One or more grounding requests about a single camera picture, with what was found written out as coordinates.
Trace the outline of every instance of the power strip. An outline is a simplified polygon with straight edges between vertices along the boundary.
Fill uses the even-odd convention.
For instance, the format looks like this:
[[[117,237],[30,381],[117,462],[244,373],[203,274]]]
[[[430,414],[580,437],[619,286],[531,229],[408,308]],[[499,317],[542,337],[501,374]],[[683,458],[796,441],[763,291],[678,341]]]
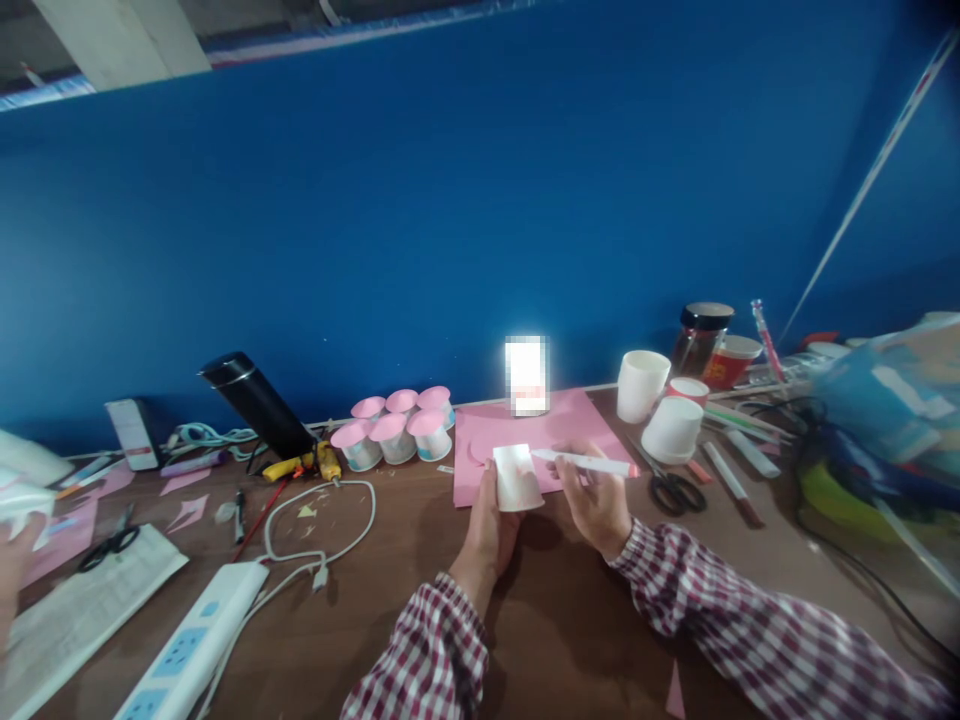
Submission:
[[[114,720],[184,720],[267,575],[255,562],[220,568]]]

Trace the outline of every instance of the pink paper scrap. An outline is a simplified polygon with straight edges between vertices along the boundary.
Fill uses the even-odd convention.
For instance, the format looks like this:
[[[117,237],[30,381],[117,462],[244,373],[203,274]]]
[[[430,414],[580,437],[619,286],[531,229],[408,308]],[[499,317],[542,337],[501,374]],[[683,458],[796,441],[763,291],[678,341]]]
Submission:
[[[51,518],[50,527],[60,526],[48,536],[47,544],[31,556],[30,569],[20,584],[21,589],[56,570],[90,547],[97,524],[97,500],[87,502],[73,512]]]
[[[680,668],[677,661],[673,661],[673,677],[670,678],[670,692],[667,693],[667,713],[680,720],[686,720],[687,713],[683,707],[683,692],[680,689]]]
[[[780,446],[775,443],[764,443],[757,445],[757,450],[769,455],[770,457],[780,457]]]
[[[123,490],[123,488],[133,482],[134,475],[135,473],[130,469],[127,461],[124,460],[103,476],[103,484],[100,487],[96,487],[90,492],[81,495],[77,500],[86,502],[87,500],[99,500],[105,498],[107,495],[112,495],[117,492],[117,490]]]
[[[172,535],[178,530],[183,530],[187,525],[193,525],[200,518],[202,518],[203,511],[207,507],[208,497],[210,497],[209,494],[204,495],[202,498],[197,498],[196,500],[184,500],[182,503],[180,503],[180,514],[173,519],[172,523],[167,525],[167,535]],[[177,525],[181,518],[183,518],[183,522]]]
[[[174,490],[186,487],[187,485],[193,485],[195,482],[199,482],[206,477],[210,477],[211,472],[211,468],[202,468],[200,470],[194,470],[192,473],[187,473],[186,475],[177,475],[175,478],[170,478],[167,484],[163,486],[163,490],[160,491],[160,497]]]
[[[493,457],[495,447],[526,443],[531,450],[537,450],[574,438],[593,440],[612,460],[633,462],[582,388],[551,393],[550,412],[539,417],[514,418],[505,402],[460,408],[454,454],[454,506],[473,505],[483,476],[483,461]],[[545,460],[535,457],[533,468],[541,493],[563,489],[559,480],[550,477]]]

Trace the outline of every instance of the charging cable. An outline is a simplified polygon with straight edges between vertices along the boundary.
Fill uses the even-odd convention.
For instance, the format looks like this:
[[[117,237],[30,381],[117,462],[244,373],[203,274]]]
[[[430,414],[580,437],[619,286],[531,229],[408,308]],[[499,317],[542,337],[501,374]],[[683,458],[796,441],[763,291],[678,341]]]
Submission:
[[[205,423],[177,425],[167,441],[167,462],[165,464],[169,464],[170,461],[197,448],[222,448],[225,446],[228,446],[227,450],[237,462],[246,462],[254,455],[259,455],[266,450],[267,446],[262,445],[260,448],[255,448],[254,452],[244,452],[236,446],[257,439],[257,434],[250,428],[235,428],[221,435]],[[178,440],[184,444],[178,447],[175,444]]]
[[[352,543],[347,545],[343,550],[333,555],[327,555],[323,550],[307,550],[302,553],[294,553],[292,555],[277,555],[273,550],[273,541],[270,539],[270,526],[273,523],[274,516],[283,510],[288,505],[292,505],[298,500],[302,500],[307,495],[312,493],[320,492],[326,490],[329,487],[335,487],[334,483],[323,483],[322,485],[317,485],[310,488],[309,490],[300,493],[296,497],[287,500],[284,503],[278,505],[270,515],[267,516],[266,525],[263,528],[263,540],[264,546],[266,547],[267,554],[257,558],[258,562],[263,562],[270,560],[275,563],[287,562],[288,560],[303,560],[307,558],[316,558],[311,562],[304,563],[292,573],[287,575],[279,585],[277,585],[273,590],[264,595],[262,599],[254,602],[253,607],[250,608],[250,611],[244,616],[243,620],[240,622],[239,627],[237,627],[236,632],[233,634],[233,637],[230,640],[230,643],[227,645],[226,649],[223,652],[223,657],[220,659],[220,662],[217,664],[216,672],[213,675],[213,679],[210,681],[210,687],[207,690],[207,696],[203,700],[203,705],[200,706],[200,712],[197,713],[197,718],[203,718],[207,712],[210,710],[210,704],[213,702],[214,693],[217,692],[217,686],[220,685],[220,681],[223,679],[223,674],[227,669],[227,664],[230,662],[230,655],[233,654],[233,648],[236,646],[237,641],[240,639],[240,634],[243,632],[244,628],[247,626],[247,623],[250,622],[250,619],[256,615],[261,608],[263,608],[268,602],[273,600],[280,592],[287,587],[294,578],[296,578],[301,573],[312,573],[313,574],[313,592],[317,592],[327,584],[327,579],[330,576],[330,571],[328,565],[334,560],[338,560],[346,555],[348,552],[353,550],[361,540],[363,540],[367,533],[370,532],[370,528],[373,527],[373,518],[377,514],[377,493],[373,489],[373,485],[368,483],[366,480],[341,480],[340,486],[341,491],[343,490],[344,485],[366,485],[367,489],[370,490],[370,520],[367,521],[367,526],[363,529],[363,532],[360,533],[360,537],[354,540]]]

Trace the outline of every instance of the black scissors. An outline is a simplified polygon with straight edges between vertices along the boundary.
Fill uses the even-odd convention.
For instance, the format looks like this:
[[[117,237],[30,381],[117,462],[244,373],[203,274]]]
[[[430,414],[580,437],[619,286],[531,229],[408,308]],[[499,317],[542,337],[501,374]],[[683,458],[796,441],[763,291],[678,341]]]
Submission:
[[[120,522],[117,523],[117,529],[114,530],[113,535],[87,553],[83,560],[80,561],[80,567],[77,572],[90,572],[106,560],[107,555],[110,553],[122,553],[133,544],[133,541],[136,540],[140,534],[140,526],[130,525],[130,518],[132,516],[133,504],[131,503],[124,511]]]
[[[679,475],[664,472],[640,443],[636,443],[635,446],[653,470],[653,477],[650,479],[650,498],[654,505],[671,517],[680,517],[688,512],[703,512],[707,509],[707,499],[696,485]]]

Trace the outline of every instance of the shirt sleeve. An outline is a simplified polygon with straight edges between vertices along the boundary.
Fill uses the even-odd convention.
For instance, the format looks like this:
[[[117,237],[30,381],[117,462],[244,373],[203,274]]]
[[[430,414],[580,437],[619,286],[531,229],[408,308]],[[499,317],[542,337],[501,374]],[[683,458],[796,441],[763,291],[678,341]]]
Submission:
[[[634,519],[620,557],[634,605],[653,628],[686,628],[720,674],[770,718],[951,716],[935,680],[911,676],[863,630],[797,598],[762,590],[676,525]]]
[[[453,578],[440,573],[410,598],[389,646],[340,717],[475,717],[486,670],[483,622]]]

